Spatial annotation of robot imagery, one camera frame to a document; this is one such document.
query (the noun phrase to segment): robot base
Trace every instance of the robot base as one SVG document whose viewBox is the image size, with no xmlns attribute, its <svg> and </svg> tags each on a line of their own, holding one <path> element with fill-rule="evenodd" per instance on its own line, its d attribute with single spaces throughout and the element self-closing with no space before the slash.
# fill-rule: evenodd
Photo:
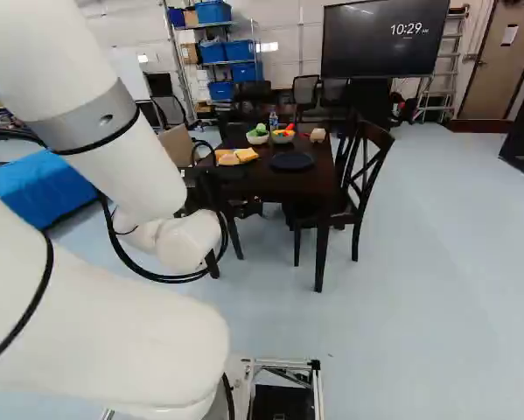
<svg viewBox="0 0 524 420">
<path fill-rule="evenodd" d="M 319 360 L 231 356 L 227 377 L 233 387 L 234 420 L 324 420 Z M 136 419 L 107 409 L 102 420 Z M 229 420 L 222 382 L 203 420 Z"/>
</svg>

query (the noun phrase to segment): light fixture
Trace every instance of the light fixture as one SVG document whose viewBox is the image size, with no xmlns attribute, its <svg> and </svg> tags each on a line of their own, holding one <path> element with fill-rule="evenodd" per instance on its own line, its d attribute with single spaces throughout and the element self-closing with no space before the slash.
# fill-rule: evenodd
<svg viewBox="0 0 524 420">
<path fill-rule="evenodd" d="M 255 51 L 257 53 L 270 53 L 272 51 L 277 51 L 278 49 L 278 42 L 262 42 L 261 44 L 256 44 L 255 46 Z"/>
</svg>

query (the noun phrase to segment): cardboard box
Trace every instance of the cardboard box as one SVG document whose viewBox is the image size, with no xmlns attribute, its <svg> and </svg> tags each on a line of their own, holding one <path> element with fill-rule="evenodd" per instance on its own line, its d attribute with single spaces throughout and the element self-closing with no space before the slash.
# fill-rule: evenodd
<svg viewBox="0 0 524 420">
<path fill-rule="evenodd" d="M 182 58 L 185 64 L 198 64 L 198 47 L 195 44 L 182 44 Z"/>
<path fill-rule="evenodd" d="M 211 105 L 207 105 L 207 102 L 201 101 L 195 104 L 195 110 L 196 112 L 202 113 L 202 112 L 211 112 L 213 111 L 213 108 Z"/>
<path fill-rule="evenodd" d="M 184 10 L 185 27 L 199 25 L 198 12 L 195 10 Z"/>
</svg>

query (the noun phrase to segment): metal ladder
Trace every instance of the metal ladder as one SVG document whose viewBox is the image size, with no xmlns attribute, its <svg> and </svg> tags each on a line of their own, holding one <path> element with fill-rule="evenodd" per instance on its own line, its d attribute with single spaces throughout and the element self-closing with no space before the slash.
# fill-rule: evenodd
<svg viewBox="0 0 524 420">
<path fill-rule="evenodd" d="M 446 16 L 446 23 L 450 21 L 458 21 L 457 31 L 454 33 L 445 33 L 443 40 L 453 40 L 452 50 L 450 52 L 441 52 L 437 55 L 437 60 L 450 60 L 448 70 L 442 72 L 435 72 L 419 80 L 419 87 L 417 88 L 417 111 L 414 115 L 414 121 L 421 123 L 425 122 L 427 111 L 441 111 L 438 117 L 438 122 L 443 123 L 446 117 L 452 118 L 454 116 L 454 96 L 456 94 L 458 67 L 460 62 L 460 46 L 462 36 L 464 35 L 465 19 L 469 14 L 469 4 L 465 4 L 461 8 L 449 9 Z M 444 79 L 444 88 L 432 88 L 433 81 Z M 441 105 L 430 106 L 430 97 L 442 98 Z"/>
</svg>

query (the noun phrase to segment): clock display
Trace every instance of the clock display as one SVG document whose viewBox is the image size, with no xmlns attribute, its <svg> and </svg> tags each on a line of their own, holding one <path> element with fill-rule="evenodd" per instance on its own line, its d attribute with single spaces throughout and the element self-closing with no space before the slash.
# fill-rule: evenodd
<svg viewBox="0 0 524 420">
<path fill-rule="evenodd" d="M 393 24 L 390 26 L 392 35 L 418 35 L 429 33 L 429 29 L 423 28 L 422 22 L 410 22 L 408 24 Z"/>
</svg>

